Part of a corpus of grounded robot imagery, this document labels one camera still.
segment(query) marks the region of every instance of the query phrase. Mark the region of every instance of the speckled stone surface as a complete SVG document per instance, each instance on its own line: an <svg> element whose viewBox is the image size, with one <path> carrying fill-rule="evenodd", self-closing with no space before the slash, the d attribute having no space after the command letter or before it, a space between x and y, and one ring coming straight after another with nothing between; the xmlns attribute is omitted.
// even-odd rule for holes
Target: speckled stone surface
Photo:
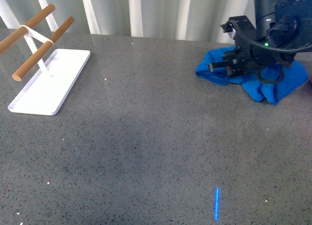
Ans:
<svg viewBox="0 0 312 225"><path fill-rule="evenodd" d="M65 34L91 57L55 116L9 112L36 70L11 78L24 40L1 55L0 224L312 224L312 85L273 106L196 77L221 46Z"/></svg>

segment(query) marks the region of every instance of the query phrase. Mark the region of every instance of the curtain fold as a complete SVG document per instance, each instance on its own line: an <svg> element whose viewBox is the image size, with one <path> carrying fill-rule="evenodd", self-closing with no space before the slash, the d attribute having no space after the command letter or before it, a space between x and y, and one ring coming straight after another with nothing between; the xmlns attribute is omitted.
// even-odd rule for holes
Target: curtain fold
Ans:
<svg viewBox="0 0 312 225"><path fill-rule="evenodd" d="M0 0L0 27L17 29L47 4L56 7L38 31L231 43L220 25L231 16L254 21L254 0Z"/></svg>

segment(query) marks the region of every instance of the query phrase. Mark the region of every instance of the blue towel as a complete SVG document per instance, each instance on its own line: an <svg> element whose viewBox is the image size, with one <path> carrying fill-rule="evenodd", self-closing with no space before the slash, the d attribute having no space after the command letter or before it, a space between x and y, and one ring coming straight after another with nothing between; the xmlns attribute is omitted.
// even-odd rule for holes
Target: blue towel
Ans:
<svg viewBox="0 0 312 225"><path fill-rule="evenodd" d="M306 70L297 61L294 61L290 68L283 68L285 77L278 84L261 83L257 74L228 77L225 67L216 68L213 72L209 71L209 63L221 62L224 53L233 49L234 46L207 52L203 61L196 68L196 75L219 85L240 84L254 101L261 102L266 98L269 103L274 105L277 105L282 98L308 80ZM265 80L279 80L279 65L274 64L261 70L261 75Z"/></svg>

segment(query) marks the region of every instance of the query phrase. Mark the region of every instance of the wooden rod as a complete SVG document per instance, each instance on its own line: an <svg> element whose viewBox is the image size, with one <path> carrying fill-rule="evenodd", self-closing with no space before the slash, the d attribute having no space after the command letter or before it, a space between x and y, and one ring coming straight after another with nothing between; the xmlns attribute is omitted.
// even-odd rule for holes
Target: wooden rod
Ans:
<svg viewBox="0 0 312 225"><path fill-rule="evenodd" d="M60 36L62 36L65 31L74 22L73 17L69 17L50 37L52 42L56 42ZM32 56L30 56L23 65L12 75L12 78L16 81L21 81L27 73L39 62L40 59L52 48L53 44L50 41L46 41Z"/></svg>
<svg viewBox="0 0 312 225"><path fill-rule="evenodd" d="M43 8L39 13L37 13L34 17L32 17L29 21L27 21L25 25L29 28L34 28L54 10L55 6L53 4L49 4L48 6ZM6 52L11 46L13 46L18 40L20 40L27 33L28 30L25 27L21 26L11 35L9 35L6 39L0 42L0 55Z"/></svg>

